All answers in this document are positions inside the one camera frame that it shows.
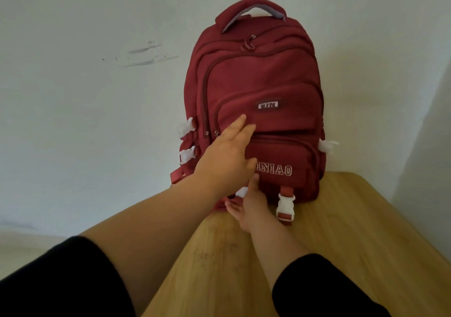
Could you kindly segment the black left sleeve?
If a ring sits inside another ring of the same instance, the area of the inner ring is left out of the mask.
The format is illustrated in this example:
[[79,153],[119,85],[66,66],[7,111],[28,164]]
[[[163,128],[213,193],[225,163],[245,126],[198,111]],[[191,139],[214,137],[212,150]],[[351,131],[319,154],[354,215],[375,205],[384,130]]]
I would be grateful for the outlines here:
[[73,236],[0,280],[0,317],[137,317],[118,271]]

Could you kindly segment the red backpack with white buckles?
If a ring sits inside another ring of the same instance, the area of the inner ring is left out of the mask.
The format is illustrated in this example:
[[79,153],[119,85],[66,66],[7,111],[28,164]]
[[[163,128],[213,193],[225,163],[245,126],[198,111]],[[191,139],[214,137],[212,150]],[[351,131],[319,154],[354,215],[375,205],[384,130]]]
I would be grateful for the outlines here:
[[327,154],[324,97],[313,42],[285,9],[268,0],[241,0],[200,35],[184,84],[187,121],[175,184],[191,175],[205,153],[240,115],[256,130],[246,147],[256,158],[260,190],[291,225],[294,204],[315,200]]

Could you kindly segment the person's left hand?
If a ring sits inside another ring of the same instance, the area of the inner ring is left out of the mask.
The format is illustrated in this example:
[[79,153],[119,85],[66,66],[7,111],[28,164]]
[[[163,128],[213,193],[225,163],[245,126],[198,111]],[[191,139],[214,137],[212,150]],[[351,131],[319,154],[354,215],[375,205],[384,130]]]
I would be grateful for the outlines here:
[[195,171],[196,184],[201,193],[214,200],[229,196],[248,183],[245,162],[246,147],[256,130],[254,124],[244,124],[235,138],[223,138],[223,133],[206,149]]

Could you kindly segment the person's left forearm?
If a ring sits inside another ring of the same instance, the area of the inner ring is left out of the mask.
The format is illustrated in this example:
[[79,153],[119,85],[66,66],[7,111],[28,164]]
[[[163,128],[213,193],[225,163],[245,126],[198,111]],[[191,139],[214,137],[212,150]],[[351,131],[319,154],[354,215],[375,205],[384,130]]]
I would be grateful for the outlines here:
[[228,180],[191,175],[85,230],[120,275],[138,316],[216,202],[235,193]]

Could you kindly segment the person's right forearm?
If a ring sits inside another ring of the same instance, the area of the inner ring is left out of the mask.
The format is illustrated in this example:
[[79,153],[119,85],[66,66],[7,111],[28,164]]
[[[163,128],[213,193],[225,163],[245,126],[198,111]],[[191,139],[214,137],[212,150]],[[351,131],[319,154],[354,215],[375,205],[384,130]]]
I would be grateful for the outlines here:
[[310,251],[271,213],[255,216],[248,224],[257,257],[272,290],[285,268]]

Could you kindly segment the black sleeve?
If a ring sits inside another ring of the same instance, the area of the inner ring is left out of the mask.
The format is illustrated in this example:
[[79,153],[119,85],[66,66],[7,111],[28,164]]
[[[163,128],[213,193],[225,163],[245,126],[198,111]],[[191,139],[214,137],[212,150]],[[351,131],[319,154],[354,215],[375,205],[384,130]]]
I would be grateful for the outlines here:
[[137,317],[118,271],[73,236],[0,280],[0,317]]
[[272,301],[279,317],[391,317],[319,254],[290,263],[274,284]]

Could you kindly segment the black right sleeve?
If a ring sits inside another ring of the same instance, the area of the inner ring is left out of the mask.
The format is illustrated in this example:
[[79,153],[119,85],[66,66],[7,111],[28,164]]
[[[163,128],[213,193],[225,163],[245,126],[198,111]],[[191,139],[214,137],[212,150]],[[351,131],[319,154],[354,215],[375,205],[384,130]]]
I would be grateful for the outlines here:
[[290,263],[274,284],[272,301],[279,317],[391,317],[319,254]]

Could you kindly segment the person's right hand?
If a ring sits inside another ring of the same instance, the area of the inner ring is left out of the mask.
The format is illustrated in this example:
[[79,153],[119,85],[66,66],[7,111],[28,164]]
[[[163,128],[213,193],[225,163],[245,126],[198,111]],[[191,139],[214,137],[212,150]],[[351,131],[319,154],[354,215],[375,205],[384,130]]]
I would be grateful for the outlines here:
[[255,233],[257,226],[272,216],[265,194],[260,191],[257,197],[248,198],[248,187],[241,205],[226,201],[225,206],[226,210],[238,221],[241,229],[249,234]]

